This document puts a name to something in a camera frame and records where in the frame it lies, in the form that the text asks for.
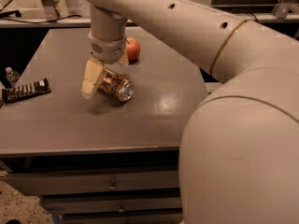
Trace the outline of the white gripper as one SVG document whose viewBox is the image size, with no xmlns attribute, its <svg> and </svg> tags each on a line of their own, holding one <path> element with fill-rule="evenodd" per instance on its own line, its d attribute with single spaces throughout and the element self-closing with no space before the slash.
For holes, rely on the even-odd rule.
<svg viewBox="0 0 299 224">
<path fill-rule="evenodd" d="M 104 41 L 89 32 L 88 38 L 91 53 L 95 58 L 91 58 L 86 63 L 81 93 L 84 98 L 91 99 L 103 80 L 105 63 L 114 63 L 119 60 L 120 65 L 128 66 L 129 60 L 127 51 L 125 51 L 125 36 L 116 41 Z"/>
</svg>

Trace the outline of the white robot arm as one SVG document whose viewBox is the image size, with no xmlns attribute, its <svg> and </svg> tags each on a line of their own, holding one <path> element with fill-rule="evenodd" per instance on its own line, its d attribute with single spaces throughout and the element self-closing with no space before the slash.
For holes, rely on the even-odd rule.
<svg viewBox="0 0 299 224">
<path fill-rule="evenodd" d="M 299 43 L 188 0 L 87 0 L 94 54 L 133 21 L 220 82 L 179 149 L 185 224 L 299 224 Z"/>
</svg>

